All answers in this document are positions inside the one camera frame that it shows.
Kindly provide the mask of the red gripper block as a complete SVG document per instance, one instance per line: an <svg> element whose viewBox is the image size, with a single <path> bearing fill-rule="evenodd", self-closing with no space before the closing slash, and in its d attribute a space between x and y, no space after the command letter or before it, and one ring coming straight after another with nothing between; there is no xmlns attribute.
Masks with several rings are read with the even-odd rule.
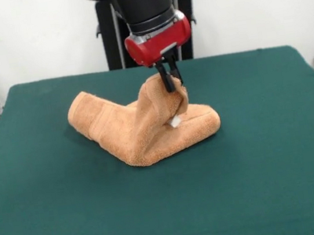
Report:
<svg viewBox="0 0 314 235"><path fill-rule="evenodd" d="M126 50L138 65L151 67L155 64L168 93L175 91L170 74L180 80L182 85L184 82L176 64L175 54L166 55L170 74L162 63L157 62L172 48L185 44L191 36L191 26L185 14L179 10L174 14L174 20L159 30L141 36L130 34L124 41Z"/></svg>

